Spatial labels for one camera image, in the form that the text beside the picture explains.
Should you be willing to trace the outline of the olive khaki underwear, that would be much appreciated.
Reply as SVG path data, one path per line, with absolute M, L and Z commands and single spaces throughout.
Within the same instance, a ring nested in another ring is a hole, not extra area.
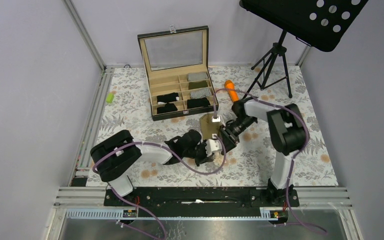
M 219 136 L 219 129 L 224 125 L 224 120 L 221 115 L 218 115 L 222 118 L 221 123 L 213 123 L 211 120 L 212 116 L 214 116 L 213 113 L 207 113 L 199 119 L 203 140 L 215 139 L 214 136 Z

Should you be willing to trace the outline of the black underwear white trim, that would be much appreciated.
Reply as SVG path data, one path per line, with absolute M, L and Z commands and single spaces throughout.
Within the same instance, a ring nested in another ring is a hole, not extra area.
M 156 96 L 156 101 L 158 105 L 177 102 L 179 100 L 180 100 L 180 95 L 178 92 L 172 92 L 172 93 Z

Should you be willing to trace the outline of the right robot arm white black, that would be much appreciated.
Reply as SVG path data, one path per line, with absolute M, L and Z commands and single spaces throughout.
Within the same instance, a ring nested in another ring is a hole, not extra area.
M 251 97 L 233 103 L 236 119 L 228 121 L 219 129 L 219 136 L 229 152 L 240 142 L 239 136 L 258 120 L 268 123 L 271 144 L 276 150 L 275 164 L 268 186 L 267 201 L 273 206 L 281 205 L 287 194 L 284 189 L 291 185 L 291 163 L 309 141 L 299 107 L 295 103 L 286 106 L 262 103 Z

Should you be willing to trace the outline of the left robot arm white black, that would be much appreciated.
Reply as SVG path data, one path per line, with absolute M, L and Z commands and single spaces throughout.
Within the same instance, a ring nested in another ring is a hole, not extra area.
M 216 138 L 202 140 L 196 130 L 175 136 L 164 143 L 144 142 L 133 138 L 128 130 L 121 130 L 90 150 L 93 172 L 115 190 L 116 199 L 124 206 L 135 200 L 134 186 L 127 170 L 136 162 L 162 165 L 179 163 L 183 158 L 194 159 L 199 166 L 211 162 L 223 147 Z

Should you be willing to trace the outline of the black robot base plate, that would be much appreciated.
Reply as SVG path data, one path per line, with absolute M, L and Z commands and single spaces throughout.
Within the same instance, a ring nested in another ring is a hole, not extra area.
M 124 199 L 159 218 L 259 217 L 261 208 L 300 205 L 295 189 L 286 199 L 265 187 L 136 187 Z

